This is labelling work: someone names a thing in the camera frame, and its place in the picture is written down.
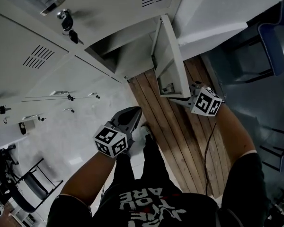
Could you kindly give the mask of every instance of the open locker door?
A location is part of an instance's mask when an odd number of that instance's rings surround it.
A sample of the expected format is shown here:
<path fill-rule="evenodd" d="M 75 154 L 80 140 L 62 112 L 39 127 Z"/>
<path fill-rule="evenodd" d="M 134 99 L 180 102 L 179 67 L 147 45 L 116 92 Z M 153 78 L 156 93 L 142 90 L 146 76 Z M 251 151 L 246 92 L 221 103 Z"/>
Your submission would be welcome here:
<path fill-rule="evenodd" d="M 162 97 L 190 97 L 184 63 L 167 15 L 160 16 L 151 59 Z"/>

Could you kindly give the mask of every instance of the black t-shirt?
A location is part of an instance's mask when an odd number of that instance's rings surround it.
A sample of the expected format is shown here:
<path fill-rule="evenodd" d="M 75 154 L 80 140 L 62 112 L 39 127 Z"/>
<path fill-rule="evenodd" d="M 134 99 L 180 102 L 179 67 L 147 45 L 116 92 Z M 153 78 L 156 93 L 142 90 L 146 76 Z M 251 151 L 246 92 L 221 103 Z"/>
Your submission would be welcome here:
<path fill-rule="evenodd" d="M 222 210 L 210 197 L 182 193 L 171 181 L 150 183 L 141 179 L 111 187 L 92 217 L 88 207 L 71 196 L 53 202 L 52 226 L 221 226 L 262 227 L 268 200 L 261 160 L 256 153 L 233 165 L 222 199 Z"/>

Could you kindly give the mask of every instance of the wooden floor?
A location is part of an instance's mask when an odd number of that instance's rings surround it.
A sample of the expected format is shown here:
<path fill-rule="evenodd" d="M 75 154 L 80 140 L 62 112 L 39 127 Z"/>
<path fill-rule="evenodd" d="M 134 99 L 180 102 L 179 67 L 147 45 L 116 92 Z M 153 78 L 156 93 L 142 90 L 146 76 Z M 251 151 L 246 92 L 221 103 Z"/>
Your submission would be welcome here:
<path fill-rule="evenodd" d="M 194 57 L 184 63 L 188 82 L 201 81 L 212 87 L 201 58 Z M 192 114 L 189 109 L 160 97 L 153 70 L 129 82 L 182 191 L 205 194 L 204 153 L 215 118 Z M 217 127 L 209 141 L 206 166 L 208 193 L 217 198 L 223 194 L 230 168 Z"/>

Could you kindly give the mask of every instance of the tiled floor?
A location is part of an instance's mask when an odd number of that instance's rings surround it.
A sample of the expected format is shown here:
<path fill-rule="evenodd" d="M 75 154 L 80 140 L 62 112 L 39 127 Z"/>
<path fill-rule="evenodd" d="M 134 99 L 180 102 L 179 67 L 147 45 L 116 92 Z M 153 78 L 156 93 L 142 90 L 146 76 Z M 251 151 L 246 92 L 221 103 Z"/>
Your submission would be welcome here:
<path fill-rule="evenodd" d="M 35 122 L 35 129 L 22 142 L 18 143 L 14 151 L 14 157 L 20 165 L 18 171 L 24 174 L 38 160 L 44 158 L 40 165 L 42 170 L 54 183 L 64 180 L 64 183 L 96 152 L 92 139 L 100 125 L 105 124 L 119 110 L 130 106 L 137 106 L 137 102 L 127 84 L 120 84 L 119 88 L 113 88 L 106 95 L 100 95 L 101 100 L 92 104 L 88 100 L 82 101 L 76 108 L 75 113 L 54 111 L 47 115 L 44 122 Z M 133 172 L 136 178 L 141 177 L 144 157 L 142 153 L 143 140 L 139 128 L 133 133 L 136 141 L 133 145 L 133 157 L 131 159 Z M 176 184 L 168 164 L 167 168 L 171 180 Z M 36 175 L 41 179 L 47 189 L 51 186 L 38 172 Z M 113 172 L 105 184 L 107 188 L 113 179 Z M 44 202 L 37 210 L 42 219 L 47 220 L 50 206 L 55 197 L 61 191 L 64 183 Z M 20 189 L 24 197 L 36 206 L 40 200 L 23 183 Z M 93 213 L 97 210 L 100 197 L 91 206 Z"/>
<path fill-rule="evenodd" d="M 243 72 L 261 72 L 270 68 L 261 44 L 246 46 L 228 52 L 227 48 L 254 36 L 254 27 L 248 28 L 221 46 L 207 53 L 216 76 L 226 95 L 227 105 L 235 112 L 250 133 L 262 160 L 279 166 L 279 158 L 260 149 L 277 146 L 284 148 L 284 135 L 270 130 L 284 130 L 284 73 L 248 84 L 235 84 L 254 75 Z M 271 200 L 284 189 L 284 171 L 281 173 L 263 166 L 266 188 Z"/>

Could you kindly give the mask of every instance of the white floor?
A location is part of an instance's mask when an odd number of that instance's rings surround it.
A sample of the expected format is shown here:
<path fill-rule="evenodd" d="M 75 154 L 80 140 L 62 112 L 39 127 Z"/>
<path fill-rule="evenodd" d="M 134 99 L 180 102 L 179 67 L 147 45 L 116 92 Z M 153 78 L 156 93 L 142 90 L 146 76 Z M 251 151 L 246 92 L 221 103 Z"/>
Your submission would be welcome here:
<path fill-rule="evenodd" d="M 20 165 L 18 171 L 24 174 L 38 160 L 44 158 L 40 165 L 41 169 L 49 176 L 55 184 L 60 180 L 64 183 L 96 152 L 92 139 L 94 133 L 101 124 L 105 124 L 111 117 L 124 108 L 137 106 L 137 102 L 127 84 L 120 84 L 120 88 L 114 88 L 107 95 L 101 95 L 96 103 L 84 100 L 76 108 L 75 113 L 54 111 L 47 115 L 44 122 L 35 122 L 35 129 L 28 137 L 18 143 L 14 150 L 14 156 Z M 145 121 L 142 116 L 140 125 Z M 136 141 L 133 145 L 133 156 L 131 159 L 135 178 L 140 178 L 143 171 L 144 157 L 142 149 L 144 142 L 139 134 L 139 128 L 133 133 Z M 171 180 L 178 185 L 170 167 L 167 169 Z M 35 173 L 41 183 L 50 190 L 51 185 L 38 172 Z M 109 176 L 105 187 L 107 188 L 113 179 L 113 171 Z M 36 213 L 45 221 L 50 206 L 55 197 L 61 191 L 64 183 L 44 202 Z M 24 197 L 33 205 L 37 206 L 40 200 L 31 190 L 22 183 L 20 189 Z M 93 203 L 92 212 L 98 209 L 100 197 Z"/>

